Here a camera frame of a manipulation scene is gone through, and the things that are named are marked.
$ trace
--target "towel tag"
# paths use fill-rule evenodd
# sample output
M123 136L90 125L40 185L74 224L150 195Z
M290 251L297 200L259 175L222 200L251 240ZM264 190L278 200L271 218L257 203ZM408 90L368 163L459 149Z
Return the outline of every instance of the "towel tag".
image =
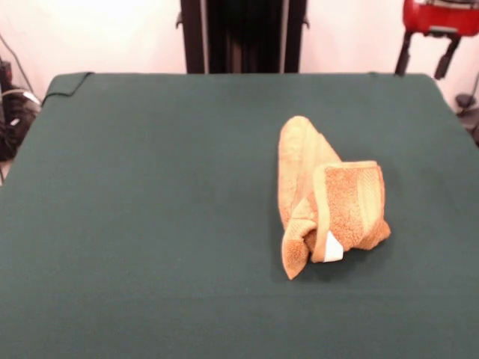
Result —
M326 236L326 249L323 262L336 262L343 259L344 248L335 236L328 231Z

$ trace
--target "orange towel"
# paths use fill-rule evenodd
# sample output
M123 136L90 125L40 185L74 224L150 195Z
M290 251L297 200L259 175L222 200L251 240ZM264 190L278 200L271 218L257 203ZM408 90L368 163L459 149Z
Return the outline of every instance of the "orange towel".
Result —
M278 206L284 226L283 266L290 279L312 262L341 260L351 248L387 238L385 191L376 162L341 162L308 119L281 130Z

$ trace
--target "dark green cloth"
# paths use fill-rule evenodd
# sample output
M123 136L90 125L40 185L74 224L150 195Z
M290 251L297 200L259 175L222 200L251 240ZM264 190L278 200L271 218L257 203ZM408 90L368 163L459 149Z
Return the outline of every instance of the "dark green cloth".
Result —
M76 74L50 91L0 190L2 358L479 356L479 152L432 80ZM381 164L392 235L289 281L277 146L296 114Z

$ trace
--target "white wall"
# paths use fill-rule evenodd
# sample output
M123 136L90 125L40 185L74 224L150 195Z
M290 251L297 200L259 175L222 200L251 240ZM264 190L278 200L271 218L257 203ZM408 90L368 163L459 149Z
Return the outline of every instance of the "white wall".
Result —
M392 72L403 0L309 0L302 72ZM180 0L0 0L0 33L20 57L35 92L75 71L184 73ZM413 38L409 71L432 75L447 40ZM11 56L0 44L0 55ZM438 82L452 104L479 70L479 37L465 39ZM25 85L14 68L15 82Z
M304 27L301 71L393 72L402 46L403 0L309 0L311 28ZM449 41L412 38L408 73L433 76ZM463 38L445 79L437 81L446 101L469 93L479 71L479 36Z
M180 0L0 0L0 33L43 96L59 73L184 73L179 12Z

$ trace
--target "red device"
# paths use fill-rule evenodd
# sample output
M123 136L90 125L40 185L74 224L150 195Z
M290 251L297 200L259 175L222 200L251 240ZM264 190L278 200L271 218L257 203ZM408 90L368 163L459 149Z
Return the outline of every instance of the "red device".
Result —
M479 0L404 0L403 23L406 32L395 74L406 72L411 37L420 33L451 40L434 74L435 79L443 79L461 37L479 34Z

